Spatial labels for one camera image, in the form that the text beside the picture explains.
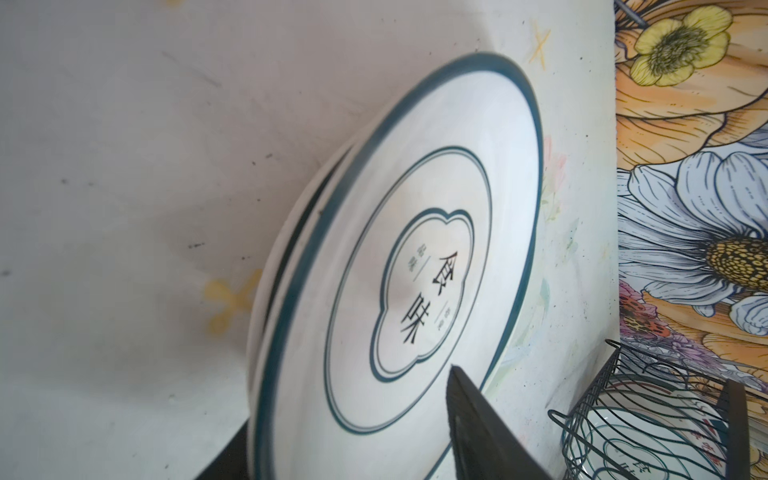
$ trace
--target yellow painted mark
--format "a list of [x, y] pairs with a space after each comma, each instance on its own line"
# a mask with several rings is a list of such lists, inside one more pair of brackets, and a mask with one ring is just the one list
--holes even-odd
[[243, 285], [239, 292], [235, 293], [226, 280], [211, 280], [203, 290], [206, 300], [226, 303], [227, 307], [208, 322], [208, 332], [213, 335], [225, 333], [232, 323], [232, 317], [240, 312], [250, 312], [253, 302], [253, 291], [259, 286], [261, 269], [259, 268]]
[[549, 38], [551, 30], [547, 30], [546, 33], [544, 33], [542, 36], [538, 31], [538, 25], [536, 25], [535, 21], [533, 22], [533, 29], [534, 35], [536, 35], [536, 50], [534, 50], [533, 55], [531, 55], [531, 59], [528, 60], [528, 63], [533, 62], [536, 57], [539, 57], [539, 59], [541, 59], [541, 68], [546, 70], [547, 67], [544, 63], [544, 43], [546, 43], [547, 38]]

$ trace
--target white wall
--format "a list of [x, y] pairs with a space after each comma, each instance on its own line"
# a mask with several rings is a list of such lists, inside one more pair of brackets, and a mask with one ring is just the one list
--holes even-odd
[[545, 410], [617, 334], [612, 38], [607, 0], [0, 3], [3, 477], [196, 475], [247, 416], [247, 315], [209, 334], [205, 285], [242, 286], [326, 157], [475, 50], [524, 68], [551, 139], [489, 395], [560, 474]]

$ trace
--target white ceramic plate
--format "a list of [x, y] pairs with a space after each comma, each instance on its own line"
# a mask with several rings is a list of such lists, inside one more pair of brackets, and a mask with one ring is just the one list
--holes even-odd
[[261, 347], [263, 333], [266, 328], [266, 318], [273, 304], [276, 288], [280, 284], [283, 271], [293, 252], [296, 241], [298, 241], [301, 231], [306, 224], [306, 220], [314, 211], [323, 189], [330, 182], [331, 177], [336, 173], [336, 167], [341, 160], [343, 160], [344, 156], [352, 149], [353, 145], [353, 139], [346, 142], [344, 146], [335, 152], [317, 173], [315, 173], [315, 176], [312, 177], [312, 180], [306, 185], [301, 195], [299, 195], [299, 199], [296, 200], [296, 203], [293, 205], [285, 223], [283, 223], [283, 227], [280, 228], [280, 232], [277, 234], [275, 243], [272, 245], [272, 250], [270, 250], [270, 255], [266, 259], [266, 264], [261, 273], [259, 287], [256, 291], [256, 296], [253, 299], [253, 308], [251, 309], [250, 324], [248, 327], [246, 357], [248, 361], [248, 392], [251, 397], [249, 404], [251, 406], [253, 405], [254, 370], [256, 369], [258, 353]]
[[666, 389], [656, 383], [622, 381], [600, 395], [601, 404], [637, 412], [674, 428], [691, 445], [706, 452], [710, 463], [725, 475], [726, 453], [720, 447], [720, 430], [726, 428], [720, 415], [695, 393]]
[[541, 189], [533, 92], [460, 58], [411, 90], [320, 194], [258, 353], [255, 478], [424, 478], [451, 364], [480, 386], [515, 324]]
[[[589, 412], [580, 430], [586, 432], [585, 438], [597, 450], [640, 480], [720, 479], [715, 473], [717, 468], [708, 457], [685, 443], [682, 436], [635, 412], [595, 408]], [[614, 468], [613, 465], [593, 449], [585, 452], [579, 442], [574, 442], [574, 447], [585, 458], [581, 466], [583, 478], [625, 479], [609, 470]]]

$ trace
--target painted mural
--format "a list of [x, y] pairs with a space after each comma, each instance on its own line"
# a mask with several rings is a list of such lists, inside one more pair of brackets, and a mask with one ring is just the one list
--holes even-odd
[[615, 12], [621, 338], [768, 394], [768, 2]]

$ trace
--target flower center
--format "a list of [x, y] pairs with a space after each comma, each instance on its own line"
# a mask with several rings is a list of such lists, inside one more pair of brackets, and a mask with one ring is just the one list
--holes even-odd
[[707, 33], [701, 28], [680, 27], [671, 31], [650, 53], [650, 69], [656, 75], [677, 71], [699, 58], [707, 43]]
[[723, 278], [768, 293], [768, 242], [729, 238], [707, 248], [707, 263]]

